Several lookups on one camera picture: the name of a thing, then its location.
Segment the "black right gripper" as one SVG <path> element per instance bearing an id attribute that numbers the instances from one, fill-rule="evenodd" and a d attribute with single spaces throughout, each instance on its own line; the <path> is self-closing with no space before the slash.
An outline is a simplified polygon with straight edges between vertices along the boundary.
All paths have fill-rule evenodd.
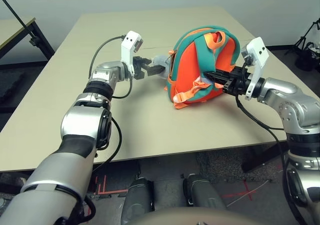
<path id="1" fill-rule="evenodd" d="M 224 93 L 232 96 L 244 96 L 251 82 L 250 74 L 246 66 L 236 66 L 231 72 L 217 69 L 205 72 L 204 76 L 209 80 L 216 80 L 214 86 L 223 89 Z"/>

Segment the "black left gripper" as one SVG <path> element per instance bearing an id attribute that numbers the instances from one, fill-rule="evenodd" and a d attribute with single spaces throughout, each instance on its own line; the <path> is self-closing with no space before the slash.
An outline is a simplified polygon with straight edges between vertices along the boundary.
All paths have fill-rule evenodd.
<path id="1" fill-rule="evenodd" d="M 133 67 L 134 67 L 134 79 L 140 80 L 145 77 L 145 73 L 142 71 L 142 68 L 145 66 L 149 66 L 153 61 L 140 57 L 140 56 L 134 56 L 133 57 Z M 163 65 L 152 65 L 147 68 L 147 76 L 164 76 L 166 74 L 166 67 Z"/>

